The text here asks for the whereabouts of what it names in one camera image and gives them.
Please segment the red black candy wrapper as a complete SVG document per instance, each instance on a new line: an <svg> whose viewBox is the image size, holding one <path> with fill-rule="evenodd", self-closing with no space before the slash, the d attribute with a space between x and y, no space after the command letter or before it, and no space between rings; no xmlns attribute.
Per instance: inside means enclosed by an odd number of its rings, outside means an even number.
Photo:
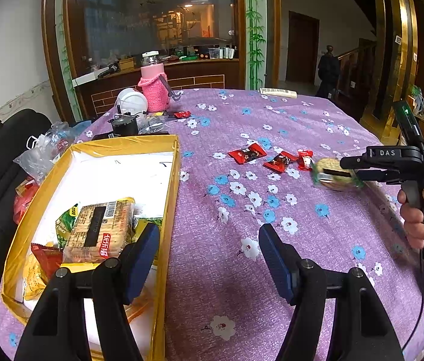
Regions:
<svg viewBox="0 0 424 361"><path fill-rule="evenodd" d="M232 157L237 164L243 165L258 158L265 157L267 153L258 143L252 143L248 147L230 151L228 155Z"/></svg>

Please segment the red black candy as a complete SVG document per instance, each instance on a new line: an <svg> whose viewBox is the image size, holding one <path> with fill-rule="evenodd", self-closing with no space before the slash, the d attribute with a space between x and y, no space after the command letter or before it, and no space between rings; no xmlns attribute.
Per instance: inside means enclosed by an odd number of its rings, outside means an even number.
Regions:
<svg viewBox="0 0 424 361"><path fill-rule="evenodd" d="M282 151L277 154L272 160L265 162L264 166L269 170L282 174L287 169L290 163L293 163L297 160L298 156Z"/></svg>

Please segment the white round container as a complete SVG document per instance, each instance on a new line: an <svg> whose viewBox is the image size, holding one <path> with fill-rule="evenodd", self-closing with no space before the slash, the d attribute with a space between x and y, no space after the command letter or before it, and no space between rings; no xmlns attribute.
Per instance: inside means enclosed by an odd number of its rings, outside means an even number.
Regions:
<svg viewBox="0 0 424 361"><path fill-rule="evenodd" d="M148 101L139 91L126 88L119 92L116 100L117 111L121 114L135 115L148 111Z"/></svg>

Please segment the purple floral tablecloth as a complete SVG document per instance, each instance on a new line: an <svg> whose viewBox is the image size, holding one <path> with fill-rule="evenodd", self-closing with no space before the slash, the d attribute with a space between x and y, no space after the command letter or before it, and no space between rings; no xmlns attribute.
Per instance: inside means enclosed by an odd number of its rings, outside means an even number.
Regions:
<svg viewBox="0 0 424 361"><path fill-rule="evenodd" d="M397 335L398 354L424 350L419 256L405 238L398 188L369 183L336 192L315 186L312 172L291 163L282 173L264 163L282 151L312 150L313 159L358 156L377 138L322 98L255 91L192 89L156 135L179 141L180 174L165 287L162 360L273 360L293 309L267 268L259 229L325 270L352 267L376 291ZM112 113L77 143L110 139ZM267 153L239 165L230 151L258 143ZM26 323L0 294L0 346L14 357Z"/></svg>

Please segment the red plastic bag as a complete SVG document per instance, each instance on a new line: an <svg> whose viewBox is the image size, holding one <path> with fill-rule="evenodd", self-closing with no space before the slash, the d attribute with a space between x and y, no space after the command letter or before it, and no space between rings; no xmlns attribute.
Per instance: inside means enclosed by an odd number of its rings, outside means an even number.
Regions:
<svg viewBox="0 0 424 361"><path fill-rule="evenodd" d="M15 200L13 205L13 221L19 225L24 217L32 199L38 191L39 185L33 178L26 178L15 189Z"/></svg>

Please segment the pink sleeved water bottle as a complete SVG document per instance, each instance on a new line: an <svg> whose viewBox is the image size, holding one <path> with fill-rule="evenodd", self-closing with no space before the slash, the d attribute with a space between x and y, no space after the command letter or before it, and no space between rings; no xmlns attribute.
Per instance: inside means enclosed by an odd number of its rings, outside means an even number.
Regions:
<svg viewBox="0 0 424 361"><path fill-rule="evenodd" d="M147 51L142 55L141 77L138 86L148 101L148 112L163 112L169 108L169 91L165 86L167 76L159 51Z"/></svg>

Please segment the round cracker green packet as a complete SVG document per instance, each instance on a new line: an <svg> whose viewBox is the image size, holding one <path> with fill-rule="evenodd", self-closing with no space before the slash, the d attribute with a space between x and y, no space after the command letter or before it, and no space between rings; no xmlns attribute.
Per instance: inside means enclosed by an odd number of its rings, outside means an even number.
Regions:
<svg viewBox="0 0 424 361"><path fill-rule="evenodd" d="M354 171L340 167L336 158L322 158L312 165L312 180L315 186L326 187L336 192L362 188L364 183Z"/></svg>

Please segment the red candy small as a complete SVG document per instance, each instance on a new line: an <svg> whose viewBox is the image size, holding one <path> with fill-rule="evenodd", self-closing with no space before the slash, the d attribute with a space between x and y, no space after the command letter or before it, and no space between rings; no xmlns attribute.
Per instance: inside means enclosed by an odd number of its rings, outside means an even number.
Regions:
<svg viewBox="0 0 424 361"><path fill-rule="evenodd" d="M311 171L313 168L313 151L307 149L300 149L297 151L298 154L298 169L304 171Z"/></svg>

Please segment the person standing in background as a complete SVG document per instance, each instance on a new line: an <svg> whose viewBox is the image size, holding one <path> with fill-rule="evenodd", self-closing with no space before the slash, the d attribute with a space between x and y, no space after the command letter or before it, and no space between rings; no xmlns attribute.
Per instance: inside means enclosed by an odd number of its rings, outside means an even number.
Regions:
<svg viewBox="0 0 424 361"><path fill-rule="evenodd" d="M333 55L334 47L326 46L326 52L321 56L318 66L320 85L316 93L317 97L330 99L337 88L340 77L340 61Z"/></svg>

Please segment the yellow cardboard box tray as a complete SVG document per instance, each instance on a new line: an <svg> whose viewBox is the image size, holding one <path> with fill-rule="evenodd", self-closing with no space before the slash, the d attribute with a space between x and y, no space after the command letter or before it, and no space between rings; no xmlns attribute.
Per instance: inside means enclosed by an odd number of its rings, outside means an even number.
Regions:
<svg viewBox="0 0 424 361"><path fill-rule="evenodd" d="M120 283L96 286L79 304L86 358L109 359L115 346L104 337L109 315L133 311L123 332L140 359L165 357L165 287L180 174L175 135L139 135L78 143L46 176L12 241L2 300L22 323L54 297L58 275L98 274L123 265L140 248L133 272Z"/></svg>

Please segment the clear plastic bag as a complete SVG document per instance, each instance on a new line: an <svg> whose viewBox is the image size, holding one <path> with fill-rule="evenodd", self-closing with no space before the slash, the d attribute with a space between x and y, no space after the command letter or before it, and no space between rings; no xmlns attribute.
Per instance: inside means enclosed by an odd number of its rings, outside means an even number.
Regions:
<svg viewBox="0 0 424 361"><path fill-rule="evenodd" d="M55 122L46 133L38 137L30 136L26 143L27 150L14 162L40 185L76 137L68 122Z"/></svg>

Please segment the red candy near bottle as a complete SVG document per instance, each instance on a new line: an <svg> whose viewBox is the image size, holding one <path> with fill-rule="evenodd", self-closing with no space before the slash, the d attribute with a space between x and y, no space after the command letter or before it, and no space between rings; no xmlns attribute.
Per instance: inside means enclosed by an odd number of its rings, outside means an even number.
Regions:
<svg viewBox="0 0 424 361"><path fill-rule="evenodd" d="M174 113L174 117L177 119L186 119L191 116L191 113L189 111L181 111Z"/></svg>

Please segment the square cracker packet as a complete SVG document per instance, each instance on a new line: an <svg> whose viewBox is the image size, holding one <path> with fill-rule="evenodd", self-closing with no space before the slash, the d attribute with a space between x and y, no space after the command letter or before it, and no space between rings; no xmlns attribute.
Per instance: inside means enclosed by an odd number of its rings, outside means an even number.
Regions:
<svg viewBox="0 0 424 361"><path fill-rule="evenodd" d="M63 249L63 263L100 263L117 258L132 241L131 197L81 208Z"/></svg>

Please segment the white remote control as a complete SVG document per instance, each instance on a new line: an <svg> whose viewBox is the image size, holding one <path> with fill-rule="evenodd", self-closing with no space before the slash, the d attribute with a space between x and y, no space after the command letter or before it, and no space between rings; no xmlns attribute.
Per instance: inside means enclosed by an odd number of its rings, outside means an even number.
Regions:
<svg viewBox="0 0 424 361"><path fill-rule="evenodd" d="M295 99L297 97L297 92L286 89L260 88L259 92L262 95L278 96L291 99Z"/></svg>

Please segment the black small jar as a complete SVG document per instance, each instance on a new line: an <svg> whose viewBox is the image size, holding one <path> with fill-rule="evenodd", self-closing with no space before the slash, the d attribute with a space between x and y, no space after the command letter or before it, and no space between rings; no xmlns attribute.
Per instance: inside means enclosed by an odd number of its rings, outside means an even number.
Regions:
<svg viewBox="0 0 424 361"><path fill-rule="evenodd" d="M139 134L137 116L119 115L108 121L114 137L129 137Z"/></svg>

